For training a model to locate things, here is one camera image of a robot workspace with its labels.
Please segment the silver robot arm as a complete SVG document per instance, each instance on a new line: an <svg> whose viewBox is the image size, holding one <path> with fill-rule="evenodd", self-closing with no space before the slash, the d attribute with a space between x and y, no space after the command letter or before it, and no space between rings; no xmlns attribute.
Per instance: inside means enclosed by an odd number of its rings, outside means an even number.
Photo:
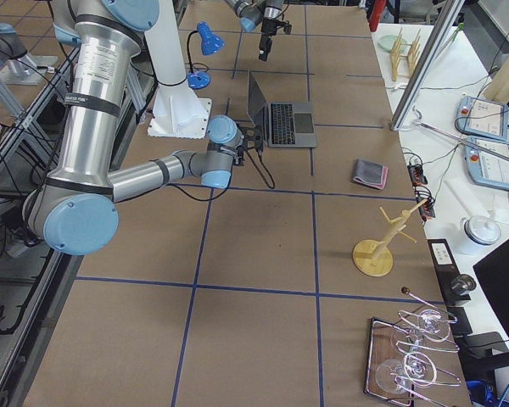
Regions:
<svg viewBox="0 0 509 407"><path fill-rule="evenodd" d="M229 185L248 142L225 115L210 115L187 73L170 1L56 1L53 26L62 43L78 47L57 166L24 207L29 229L51 248L85 255L114 236L115 205L173 181L197 176L207 187ZM207 138L203 152L176 151L123 170L109 168L120 104L131 88L131 60L148 50L157 79L154 137Z"/></svg>
<svg viewBox="0 0 509 407"><path fill-rule="evenodd" d="M267 61L271 52L272 38L280 29L286 35L292 30L292 25L284 19L284 1L227 1L228 6L239 17L240 25L246 32L260 28L259 59Z"/></svg>

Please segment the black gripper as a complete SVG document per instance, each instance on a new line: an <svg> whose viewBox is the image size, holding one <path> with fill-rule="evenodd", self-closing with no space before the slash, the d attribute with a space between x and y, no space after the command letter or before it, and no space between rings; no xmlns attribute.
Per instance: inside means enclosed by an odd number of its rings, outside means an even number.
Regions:
<svg viewBox="0 0 509 407"><path fill-rule="evenodd" d="M242 143L237 147L237 154L233 161L235 166L243 165L243 155L249 150L254 149L261 155L264 149L264 137L259 127L239 126L238 130L242 133Z"/></svg>
<svg viewBox="0 0 509 407"><path fill-rule="evenodd" d="M264 17L261 24L261 37L259 42L259 60L267 61L272 47L272 36L282 29L286 35L292 31L292 25L288 20L270 19Z"/></svg>

